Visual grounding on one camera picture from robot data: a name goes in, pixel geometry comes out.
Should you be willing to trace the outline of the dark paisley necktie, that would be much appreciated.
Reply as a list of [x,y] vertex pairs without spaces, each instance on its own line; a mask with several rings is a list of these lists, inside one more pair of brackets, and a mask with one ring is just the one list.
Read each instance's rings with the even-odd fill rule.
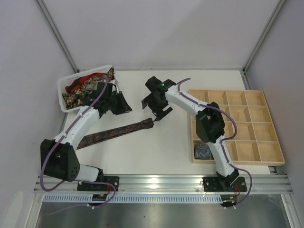
[[80,144],[78,145],[77,149],[83,149],[85,147],[98,144],[110,139],[114,139],[117,137],[121,137],[130,133],[134,133],[140,130],[147,130],[151,129],[154,126],[154,121],[152,118],[148,118],[145,120],[142,120],[137,123],[133,123],[130,125],[102,131],[102,132],[97,132],[93,134],[89,134],[83,137],[83,139],[80,141]]

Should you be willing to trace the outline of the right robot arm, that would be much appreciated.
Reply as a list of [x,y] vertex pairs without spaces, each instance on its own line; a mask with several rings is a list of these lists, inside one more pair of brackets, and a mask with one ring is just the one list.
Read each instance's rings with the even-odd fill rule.
[[142,108],[149,107],[155,115],[155,121],[160,121],[173,109],[169,104],[175,104],[195,118],[195,130],[199,139],[205,142],[214,158],[217,169],[218,183],[227,190],[238,178],[239,172],[233,165],[225,141],[225,122],[223,115],[231,118],[227,113],[220,110],[217,103],[203,102],[181,90],[181,84],[190,80],[183,79],[178,83],[170,79],[162,82],[155,76],[149,78],[145,86],[150,94],[142,100]]

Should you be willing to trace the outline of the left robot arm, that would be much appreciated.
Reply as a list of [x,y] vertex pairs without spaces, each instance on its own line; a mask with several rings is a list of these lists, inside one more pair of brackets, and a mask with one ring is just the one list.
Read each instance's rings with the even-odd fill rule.
[[76,150],[88,130],[108,111],[120,115],[132,109],[114,83],[101,81],[97,89],[85,98],[71,125],[54,139],[45,139],[41,143],[40,176],[68,182],[97,181],[100,169],[80,164]]

